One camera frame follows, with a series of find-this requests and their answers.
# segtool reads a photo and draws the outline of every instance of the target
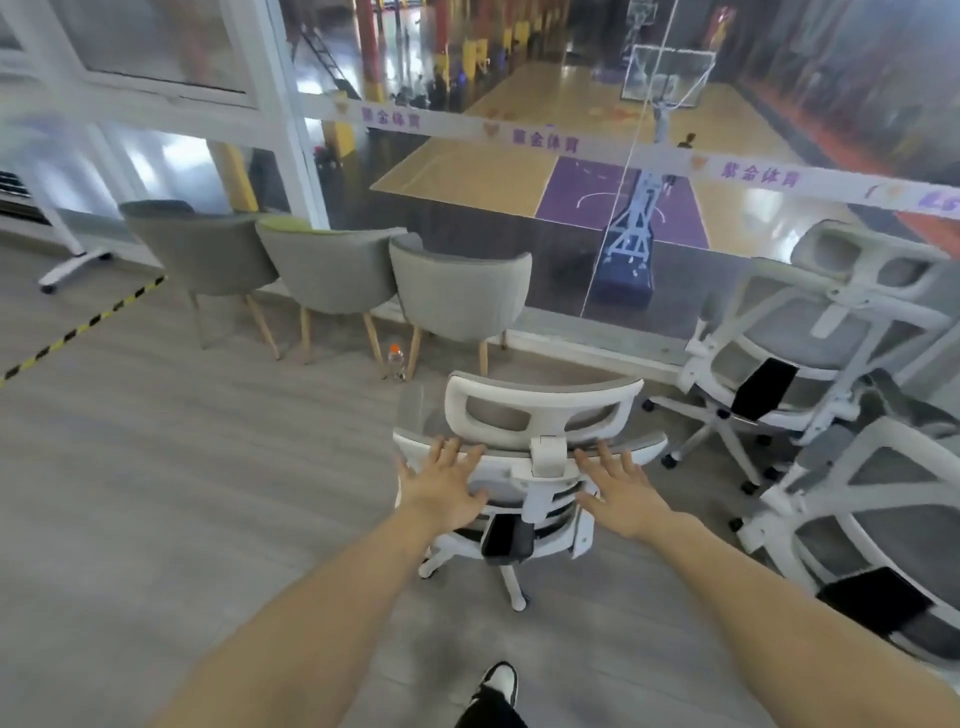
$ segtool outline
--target hand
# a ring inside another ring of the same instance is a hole
[[[578,493],[577,502],[614,533],[645,542],[655,540],[681,514],[670,510],[628,451],[621,452],[618,460],[602,440],[597,442],[597,450],[599,463],[591,461],[581,449],[574,452],[574,457],[581,473],[600,490],[601,498]]]
[[[419,473],[403,460],[397,465],[400,477],[397,510],[416,513],[430,529],[431,538],[462,528],[476,519],[487,505],[486,491],[477,491],[472,496],[467,492],[467,478],[477,467],[485,448],[482,445],[470,448],[467,456],[457,462],[459,449],[459,437],[446,442],[438,437]]]

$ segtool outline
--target black pants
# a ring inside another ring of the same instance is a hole
[[[527,724],[499,691],[481,687],[479,697],[460,716],[456,728],[527,728]]]

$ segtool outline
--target basketball backboard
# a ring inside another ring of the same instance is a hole
[[[681,109],[692,109],[700,103],[715,60],[713,51],[635,45],[620,98],[639,102],[663,100]]]

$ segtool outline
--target shoe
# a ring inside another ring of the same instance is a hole
[[[501,660],[484,673],[480,681],[480,688],[489,688],[499,692],[510,703],[510,707],[516,706],[516,688],[519,680],[516,677],[514,666],[506,660]],[[480,691],[473,694],[473,700],[480,697]]]

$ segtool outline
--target gray floor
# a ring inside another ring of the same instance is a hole
[[[3,368],[152,277],[91,266],[42,296],[35,280],[53,262],[0,246]],[[202,306],[206,351],[166,283],[0,390],[3,725],[142,725],[207,650],[390,512],[402,385],[377,378],[359,318],[318,317],[304,366],[289,302],[265,302],[280,362],[239,303]],[[407,331],[383,324],[392,336]],[[452,369],[473,371],[474,348],[428,339],[420,362],[417,380],[439,387]],[[611,378],[500,349],[491,374]],[[672,436],[691,427],[638,415]],[[650,475],[721,533],[751,505],[718,446]],[[518,571],[532,597],[523,614],[483,564],[412,583],[346,725],[451,726],[502,658],[519,669],[531,728],[771,725],[650,550],[602,533],[577,561]]]

